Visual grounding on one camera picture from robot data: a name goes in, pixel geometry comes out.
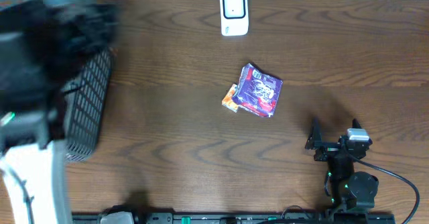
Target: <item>wood grain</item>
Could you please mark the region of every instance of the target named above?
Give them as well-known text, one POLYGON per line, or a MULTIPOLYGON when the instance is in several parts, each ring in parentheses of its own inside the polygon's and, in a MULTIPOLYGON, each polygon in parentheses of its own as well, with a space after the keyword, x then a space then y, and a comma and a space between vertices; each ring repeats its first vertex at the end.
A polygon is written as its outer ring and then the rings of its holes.
MULTIPOLYGON (((429 219, 429 0, 249 0, 250 29, 220 34, 218 0, 100 0, 121 7, 99 148, 67 169, 73 211, 138 199, 176 211, 321 209, 326 163, 304 149, 318 117, 335 139, 357 117, 366 161, 409 178, 429 219), (284 80, 271 119, 221 106, 252 61, 284 80)), ((376 211, 414 194, 380 179, 376 211)), ((0 223, 12 223, 4 187, 0 223)))

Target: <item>blurry black object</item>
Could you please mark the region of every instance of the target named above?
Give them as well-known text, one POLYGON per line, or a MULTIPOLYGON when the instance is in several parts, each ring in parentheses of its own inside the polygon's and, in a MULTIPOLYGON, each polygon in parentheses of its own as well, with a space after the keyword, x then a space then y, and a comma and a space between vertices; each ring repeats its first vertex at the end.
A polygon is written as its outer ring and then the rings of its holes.
POLYGON ((109 46, 116 25, 113 5, 27 0, 0 11, 0 118, 19 120, 0 126, 0 152, 64 137, 61 89, 109 46))

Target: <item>green led light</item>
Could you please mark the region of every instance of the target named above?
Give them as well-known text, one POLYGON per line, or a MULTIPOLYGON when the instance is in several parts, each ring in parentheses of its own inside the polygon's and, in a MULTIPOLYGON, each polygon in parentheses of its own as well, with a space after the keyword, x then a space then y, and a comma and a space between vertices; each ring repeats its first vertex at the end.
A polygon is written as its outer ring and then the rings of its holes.
POLYGON ((190 224, 190 217, 182 217, 182 224, 190 224))
POLYGON ((15 113, 14 112, 8 112, 6 115, 4 115, 0 119, 0 126, 3 127, 4 125, 8 124, 10 121, 12 121, 12 119, 14 117, 15 117, 15 113))

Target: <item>white device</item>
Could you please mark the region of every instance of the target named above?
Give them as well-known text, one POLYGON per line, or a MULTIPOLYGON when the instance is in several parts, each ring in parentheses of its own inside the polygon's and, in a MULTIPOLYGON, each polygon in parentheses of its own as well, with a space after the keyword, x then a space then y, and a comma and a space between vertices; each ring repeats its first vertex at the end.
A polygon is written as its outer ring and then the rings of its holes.
POLYGON ((224 36, 242 36, 249 31, 247 0, 221 0, 221 32, 224 36))
POLYGON ((347 135, 349 137, 349 140, 355 140, 355 141, 369 140, 369 135, 365 129, 349 128, 347 130, 347 135))
POLYGON ((16 224, 71 224, 65 156, 66 141, 14 146, 0 158, 16 224))

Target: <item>black cable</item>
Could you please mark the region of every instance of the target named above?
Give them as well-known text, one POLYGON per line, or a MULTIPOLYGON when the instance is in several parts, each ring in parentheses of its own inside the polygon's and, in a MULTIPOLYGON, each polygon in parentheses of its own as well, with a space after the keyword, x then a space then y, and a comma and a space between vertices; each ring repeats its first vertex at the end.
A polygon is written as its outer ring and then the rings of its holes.
POLYGON ((328 170, 328 171, 326 171, 326 176, 324 177, 324 186, 323 186, 324 193, 325 193, 328 197, 330 197, 329 189, 328 189, 328 181, 329 181, 329 177, 330 177, 330 172, 329 172, 329 170, 328 170))
POLYGON ((19 187, 22 189, 22 195, 24 197, 23 201, 27 207, 28 224, 34 224, 33 210, 32 210, 32 199, 29 197, 27 188, 25 187, 25 183, 23 181, 21 181, 19 176, 15 173, 15 171, 13 170, 13 168, 10 165, 8 165, 6 162, 4 162, 4 163, 7 166, 7 170, 3 170, 4 173, 10 174, 12 176, 12 178, 15 179, 16 183, 18 183, 19 187))
POLYGON ((302 211, 302 212, 307 216, 307 218, 311 219, 311 217, 307 214, 307 212, 306 212, 302 207, 300 207, 299 205, 291 205, 290 207, 286 208, 286 210, 284 210, 284 212, 282 213, 282 219, 284 219, 284 217, 285 217, 286 213, 287 213, 291 208, 294 208, 294 207, 297 207, 297 208, 301 209, 301 211, 302 211))
POLYGON ((66 95, 69 95, 69 94, 71 94, 71 93, 75 93, 76 91, 79 91, 80 89, 82 89, 82 87, 83 87, 84 85, 82 85, 82 86, 80 86, 80 87, 75 87, 75 88, 73 88, 73 89, 70 89, 70 90, 67 90, 67 91, 64 91, 64 92, 62 92, 62 94, 64 95, 64 96, 66 96, 66 95))
POLYGON ((396 178, 398 178, 398 179, 400 179, 400 180, 404 181, 405 183, 407 183, 408 185, 410 185, 410 186, 413 188, 414 192, 416 193, 416 203, 414 203, 414 207, 413 207, 413 209, 411 210, 411 213, 408 215, 408 217, 405 219, 405 221, 404 221, 402 224, 406 224, 406 223, 408 223, 408 222, 411 220, 411 218, 414 216, 414 214, 416 213, 417 208, 418 208, 418 205, 419 205, 419 203, 420 203, 420 193, 418 192, 417 187, 416 187, 416 186, 415 186, 411 181, 409 181, 409 180, 407 180, 406 178, 404 178, 404 177, 400 176, 399 174, 395 174, 395 173, 393 173, 393 172, 390 172, 389 170, 385 170, 385 169, 380 168, 380 167, 378 167, 378 166, 375 166, 375 165, 372 165, 372 164, 370 164, 370 163, 366 163, 366 162, 364 162, 364 161, 362 161, 362 160, 359 160, 358 158, 354 157, 353 155, 351 155, 351 154, 349 153, 349 151, 347 150, 346 145, 343 145, 343 150, 346 152, 346 154, 347 154, 347 155, 349 156, 349 158, 351 158, 352 160, 354 160, 354 161, 356 161, 356 162, 358 162, 358 163, 360 163, 360 164, 363 164, 364 166, 368 166, 368 167, 370 167, 370 168, 373 168, 374 170, 378 170, 378 171, 384 172, 384 173, 386 173, 386 174, 388 174, 388 175, 390 175, 390 176, 396 177, 396 178))

